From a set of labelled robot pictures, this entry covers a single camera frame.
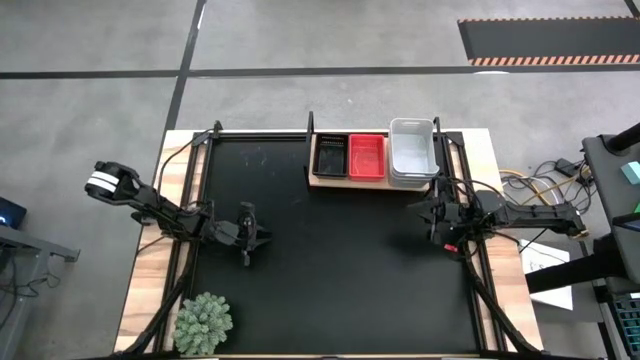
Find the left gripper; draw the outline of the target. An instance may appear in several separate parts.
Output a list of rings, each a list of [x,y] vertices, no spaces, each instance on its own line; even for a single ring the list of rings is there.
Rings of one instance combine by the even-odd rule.
[[[258,226],[256,232],[255,205],[249,202],[240,203],[235,223],[226,220],[214,222],[214,238],[224,245],[238,247],[244,266],[251,263],[250,253],[256,247],[271,242],[271,236],[272,232],[262,226]]]

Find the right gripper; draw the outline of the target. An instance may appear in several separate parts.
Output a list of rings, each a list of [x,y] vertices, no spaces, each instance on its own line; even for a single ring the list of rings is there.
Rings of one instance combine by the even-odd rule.
[[[407,206],[410,211],[409,214],[415,218],[420,218],[422,221],[429,223],[430,235],[429,240],[435,245],[441,245],[443,243],[441,235],[439,234],[443,226],[449,224],[447,219],[448,206],[450,202],[442,199],[431,199],[426,202],[416,202]]]

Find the red plastic basket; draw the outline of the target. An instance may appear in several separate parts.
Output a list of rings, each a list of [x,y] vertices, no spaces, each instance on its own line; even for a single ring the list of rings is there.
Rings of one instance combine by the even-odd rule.
[[[351,134],[348,156],[350,179],[354,181],[381,181],[385,177],[383,135]]]

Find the black slotted plastic basket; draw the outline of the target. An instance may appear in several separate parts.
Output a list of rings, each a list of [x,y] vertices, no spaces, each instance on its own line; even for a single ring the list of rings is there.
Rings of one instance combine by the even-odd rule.
[[[345,178],[347,157],[346,134],[319,133],[314,146],[312,173],[318,177]]]

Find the wooden shelf board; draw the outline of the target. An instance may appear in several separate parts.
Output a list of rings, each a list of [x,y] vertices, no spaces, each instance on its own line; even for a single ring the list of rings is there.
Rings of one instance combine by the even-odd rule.
[[[308,182],[310,186],[325,187],[325,188],[349,188],[349,189],[366,189],[366,190],[385,190],[385,191],[411,191],[411,192],[426,192],[429,189],[429,183],[426,183],[422,187],[409,188],[394,186],[390,180],[389,173],[389,159],[385,161],[386,177],[380,181],[354,181],[349,177],[336,178],[336,177],[319,177],[312,173],[313,165],[315,163],[315,146],[317,143],[317,134],[313,134],[310,143],[310,160],[308,170]]]

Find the green artificial plant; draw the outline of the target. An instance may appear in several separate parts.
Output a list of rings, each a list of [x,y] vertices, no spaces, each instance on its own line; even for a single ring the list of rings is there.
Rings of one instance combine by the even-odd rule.
[[[205,292],[185,300],[177,313],[173,341],[183,355],[213,355],[233,328],[230,305],[223,296]]]

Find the white paper sheet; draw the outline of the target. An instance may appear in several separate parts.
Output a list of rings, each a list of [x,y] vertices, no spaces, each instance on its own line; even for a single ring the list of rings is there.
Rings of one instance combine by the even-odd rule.
[[[568,251],[556,249],[547,245],[533,243],[521,252],[521,263],[525,274],[557,266],[570,261]],[[551,305],[572,311],[573,296],[571,286],[531,293],[534,302]]]

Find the black power adapter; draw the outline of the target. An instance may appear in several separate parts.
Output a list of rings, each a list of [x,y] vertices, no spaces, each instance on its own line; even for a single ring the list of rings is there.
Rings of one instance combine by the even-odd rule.
[[[576,176],[579,173],[581,162],[572,163],[565,158],[560,158],[555,162],[554,170],[567,178]]]

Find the black desk leg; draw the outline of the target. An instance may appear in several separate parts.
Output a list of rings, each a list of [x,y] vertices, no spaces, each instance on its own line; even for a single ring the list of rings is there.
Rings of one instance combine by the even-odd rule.
[[[529,292],[538,293],[607,277],[640,284],[640,259],[624,258],[612,252],[594,253],[531,272],[526,275],[526,281]]]

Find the black desk pole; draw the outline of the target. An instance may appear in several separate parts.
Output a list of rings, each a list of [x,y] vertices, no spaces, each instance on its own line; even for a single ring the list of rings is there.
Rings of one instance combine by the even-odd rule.
[[[605,140],[605,147],[611,153],[625,153],[640,142],[640,122]]]

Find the black hazard-striped floor mat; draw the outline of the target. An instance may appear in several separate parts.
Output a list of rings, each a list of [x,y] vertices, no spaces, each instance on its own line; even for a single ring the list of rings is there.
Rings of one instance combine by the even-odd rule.
[[[460,19],[473,66],[640,64],[640,18]]]

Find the grey metal table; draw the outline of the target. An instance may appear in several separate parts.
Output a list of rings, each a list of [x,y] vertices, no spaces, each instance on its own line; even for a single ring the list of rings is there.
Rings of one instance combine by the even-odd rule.
[[[76,262],[80,251],[0,226],[0,360],[12,360],[36,298],[36,287],[56,279],[49,259]]]

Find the backlit keyboard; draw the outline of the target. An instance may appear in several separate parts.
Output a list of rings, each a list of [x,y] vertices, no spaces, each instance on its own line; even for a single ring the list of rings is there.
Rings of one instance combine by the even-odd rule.
[[[610,306],[625,351],[640,356],[640,298],[617,297]]]

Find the dark device with blue light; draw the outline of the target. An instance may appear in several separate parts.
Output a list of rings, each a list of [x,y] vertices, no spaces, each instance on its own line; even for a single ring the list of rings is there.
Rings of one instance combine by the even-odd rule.
[[[27,209],[8,199],[0,197],[0,226],[19,229],[27,214]]]

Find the black metal shelf bracket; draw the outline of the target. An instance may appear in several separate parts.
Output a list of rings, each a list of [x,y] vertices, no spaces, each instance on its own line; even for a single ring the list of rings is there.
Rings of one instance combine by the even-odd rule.
[[[434,119],[434,148],[436,163],[439,166],[439,172],[434,180],[434,186],[437,189],[438,197],[448,199],[450,195],[449,176],[449,151],[447,150],[446,134],[441,130],[441,121],[438,116]]]

